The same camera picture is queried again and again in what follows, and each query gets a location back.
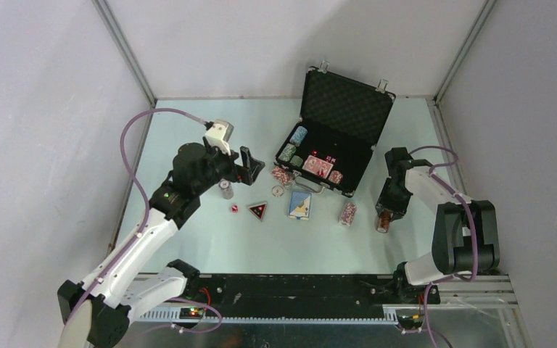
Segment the grey chip stack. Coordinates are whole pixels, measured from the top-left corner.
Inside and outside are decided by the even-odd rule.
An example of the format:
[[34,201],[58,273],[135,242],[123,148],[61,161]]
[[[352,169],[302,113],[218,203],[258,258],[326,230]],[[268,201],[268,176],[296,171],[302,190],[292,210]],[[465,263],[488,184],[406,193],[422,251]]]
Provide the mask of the grey chip stack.
[[221,192],[221,196],[224,199],[230,200],[233,199],[234,197],[234,191],[232,188],[232,184],[230,181],[223,179],[218,183],[218,186],[220,188],[220,192]]

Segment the red white chip stack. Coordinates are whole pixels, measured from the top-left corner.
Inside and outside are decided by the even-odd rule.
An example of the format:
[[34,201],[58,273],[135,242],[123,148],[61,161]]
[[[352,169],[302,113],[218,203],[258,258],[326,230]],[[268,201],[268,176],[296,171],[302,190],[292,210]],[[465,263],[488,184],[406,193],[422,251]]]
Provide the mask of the red white chip stack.
[[339,224],[344,227],[350,227],[355,218],[357,212],[357,206],[352,202],[348,202],[342,208],[339,214]]

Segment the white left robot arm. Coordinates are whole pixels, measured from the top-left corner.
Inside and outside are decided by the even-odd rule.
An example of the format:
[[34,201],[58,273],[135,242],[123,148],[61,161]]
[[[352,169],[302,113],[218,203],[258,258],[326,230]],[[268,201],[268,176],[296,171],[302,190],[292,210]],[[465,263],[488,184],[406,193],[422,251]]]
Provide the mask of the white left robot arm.
[[200,197],[221,180],[251,186],[265,167],[243,146],[239,153],[225,141],[205,136],[187,143],[173,168],[145,201],[142,220],[127,240],[82,281],[65,281],[57,292],[64,328],[59,347],[114,347],[131,324],[170,299],[191,302],[199,296],[199,271],[176,260],[156,276],[133,283],[153,254],[197,211]]

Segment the blue poker chip stack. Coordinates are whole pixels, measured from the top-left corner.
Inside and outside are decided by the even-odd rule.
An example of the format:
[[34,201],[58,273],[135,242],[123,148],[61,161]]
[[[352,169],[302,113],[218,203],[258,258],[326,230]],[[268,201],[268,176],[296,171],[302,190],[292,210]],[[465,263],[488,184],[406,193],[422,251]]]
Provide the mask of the blue poker chip stack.
[[308,134],[307,128],[303,126],[298,126],[293,132],[293,134],[291,135],[289,139],[289,143],[294,146],[299,146],[303,142],[307,134]]

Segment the orange brown chip stack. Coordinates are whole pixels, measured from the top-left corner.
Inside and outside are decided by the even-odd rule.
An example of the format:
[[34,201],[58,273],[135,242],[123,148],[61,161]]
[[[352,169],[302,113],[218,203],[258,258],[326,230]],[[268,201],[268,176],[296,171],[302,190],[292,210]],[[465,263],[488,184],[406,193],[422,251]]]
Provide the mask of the orange brown chip stack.
[[383,211],[376,220],[376,231],[379,233],[387,233],[389,231],[389,225],[392,221],[392,213],[388,211]]

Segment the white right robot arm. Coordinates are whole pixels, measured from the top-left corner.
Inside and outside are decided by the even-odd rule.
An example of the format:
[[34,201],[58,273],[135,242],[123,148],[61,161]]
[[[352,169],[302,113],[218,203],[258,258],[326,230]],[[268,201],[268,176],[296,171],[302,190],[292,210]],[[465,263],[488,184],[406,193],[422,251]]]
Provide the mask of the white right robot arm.
[[376,203],[377,230],[386,233],[393,221],[405,217],[412,197],[434,213],[429,253],[397,266],[393,294],[403,303],[421,295],[422,286],[453,276],[474,281],[481,271],[500,264],[496,209],[488,200],[475,200],[453,188],[437,166],[416,159],[405,147],[384,155],[388,177]]

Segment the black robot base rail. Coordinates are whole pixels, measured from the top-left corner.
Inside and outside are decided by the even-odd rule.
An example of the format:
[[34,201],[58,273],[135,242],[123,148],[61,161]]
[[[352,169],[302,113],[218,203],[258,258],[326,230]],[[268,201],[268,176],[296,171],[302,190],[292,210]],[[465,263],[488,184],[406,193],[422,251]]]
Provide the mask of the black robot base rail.
[[184,299],[210,305],[229,320],[381,320],[386,305],[438,305],[437,286],[411,286],[392,275],[201,273],[182,260],[167,265],[186,277]]

